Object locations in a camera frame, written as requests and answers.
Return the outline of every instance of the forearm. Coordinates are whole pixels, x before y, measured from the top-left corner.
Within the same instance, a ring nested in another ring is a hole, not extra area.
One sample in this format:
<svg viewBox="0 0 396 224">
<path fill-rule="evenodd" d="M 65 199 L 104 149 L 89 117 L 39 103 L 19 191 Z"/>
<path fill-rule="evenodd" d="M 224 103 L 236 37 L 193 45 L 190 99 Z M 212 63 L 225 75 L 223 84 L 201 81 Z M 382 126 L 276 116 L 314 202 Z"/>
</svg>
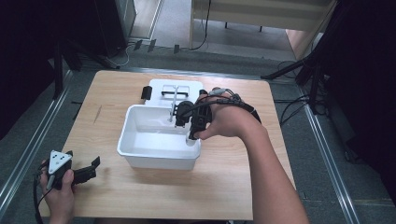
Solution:
<svg viewBox="0 0 396 224">
<path fill-rule="evenodd" d="M 250 126 L 242 140 L 250 165 L 254 222 L 308 223 L 304 207 L 264 127 Z"/>
</svg>

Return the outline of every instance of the wooden table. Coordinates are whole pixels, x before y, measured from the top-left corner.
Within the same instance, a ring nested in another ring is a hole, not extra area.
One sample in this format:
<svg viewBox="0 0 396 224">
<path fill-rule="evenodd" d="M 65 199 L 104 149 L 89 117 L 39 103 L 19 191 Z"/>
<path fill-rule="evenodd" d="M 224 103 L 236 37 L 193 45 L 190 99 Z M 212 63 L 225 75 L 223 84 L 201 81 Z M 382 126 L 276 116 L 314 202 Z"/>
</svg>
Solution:
<svg viewBox="0 0 396 224">
<path fill-rule="evenodd" d="M 154 78 L 197 80 L 207 90 L 229 88 L 256 107 L 291 182 L 288 154 L 269 84 L 262 80 L 100 71 L 96 74 L 64 145 L 73 150 L 73 169 L 97 156 L 97 177 L 78 185 L 76 217 L 252 219 L 248 155 L 238 138 L 213 137 L 202 143 L 192 171 L 137 169 L 117 152 L 130 105 L 143 104 L 142 88 Z M 43 216 L 48 207 L 41 204 Z"/>
</svg>

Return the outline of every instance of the human arm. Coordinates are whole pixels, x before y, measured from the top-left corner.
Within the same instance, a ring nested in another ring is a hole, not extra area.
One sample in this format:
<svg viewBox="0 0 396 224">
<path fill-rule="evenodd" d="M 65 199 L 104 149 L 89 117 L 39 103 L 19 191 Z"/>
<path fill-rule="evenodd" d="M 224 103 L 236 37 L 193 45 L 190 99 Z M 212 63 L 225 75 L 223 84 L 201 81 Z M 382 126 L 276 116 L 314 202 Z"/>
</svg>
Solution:
<svg viewBox="0 0 396 224">
<path fill-rule="evenodd" d="M 246 110 L 212 105 L 213 121 L 195 137 L 237 136 L 249 159 L 255 223 L 308 223 L 304 207 L 272 147 L 267 130 Z"/>
<path fill-rule="evenodd" d="M 40 185 L 43 190 L 43 195 L 50 211 L 50 224 L 65 224 L 71 223 L 74 215 L 74 193 L 72 190 L 72 182 L 74 179 L 74 172 L 72 170 L 66 171 L 62 179 L 61 190 L 52 189 L 49 193 L 47 190 L 48 177 L 43 172 L 40 177 Z"/>
</svg>

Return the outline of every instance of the white container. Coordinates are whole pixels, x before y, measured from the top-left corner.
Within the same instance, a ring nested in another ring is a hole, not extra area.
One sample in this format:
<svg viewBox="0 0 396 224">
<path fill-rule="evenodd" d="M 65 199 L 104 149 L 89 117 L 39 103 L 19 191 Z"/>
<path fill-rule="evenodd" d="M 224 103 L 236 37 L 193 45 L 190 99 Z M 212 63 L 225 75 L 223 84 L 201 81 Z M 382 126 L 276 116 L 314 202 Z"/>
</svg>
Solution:
<svg viewBox="0 0 396 224">
<path fill-rule="evenodd" d="M 191 170 L 201 153 L 201 142 L 186 144 L 191 124 L 175 128 L 169 108 L 132 105 L 128 108 L 117 151 L 133 167 Z"/>
</svg>

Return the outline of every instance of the black robotic device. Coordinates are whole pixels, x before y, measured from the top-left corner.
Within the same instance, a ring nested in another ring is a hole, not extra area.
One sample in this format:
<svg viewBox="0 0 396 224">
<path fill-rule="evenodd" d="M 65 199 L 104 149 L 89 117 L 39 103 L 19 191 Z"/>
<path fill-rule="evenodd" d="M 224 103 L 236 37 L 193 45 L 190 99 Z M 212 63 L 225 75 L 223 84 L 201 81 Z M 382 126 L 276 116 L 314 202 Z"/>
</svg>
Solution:
<svg viewBox="0 0 396 224">
<path fill-rule="evenodd" d="M 228 92 L 230 97 L 222 96 L 224 92 Z M 208 93 L 205 90 L 200 90 L 200 95 L 206 94 L 207 96 L 198 100 L 195 104 L 190 101 L 183 101 L 179 105 L 175 106 L 173 111 L 173 115 L 176 116 L 177 127 L 184 127 L 186 123 L 191 121 L 191 128 L 189 139 L 197 140 L 194 137 L 194 134 L 197 132 L 204 131 L 206 129 L 206 124 L 212 122 L 212 111 L 210 109 L 210 105 L 218 104 L 218 105 L 234 105 L 245 109 L 249 112 L 256 120 L 262 122 L 260 120 L 259 114 L 256 109 L 246 104 L 242 101 L 241 97 L 233 93 L 229 89 L 216 89 Z M 218 99 L 213 101 L 206 101 L 204 99 L 217 97 Z"/>
</svg>

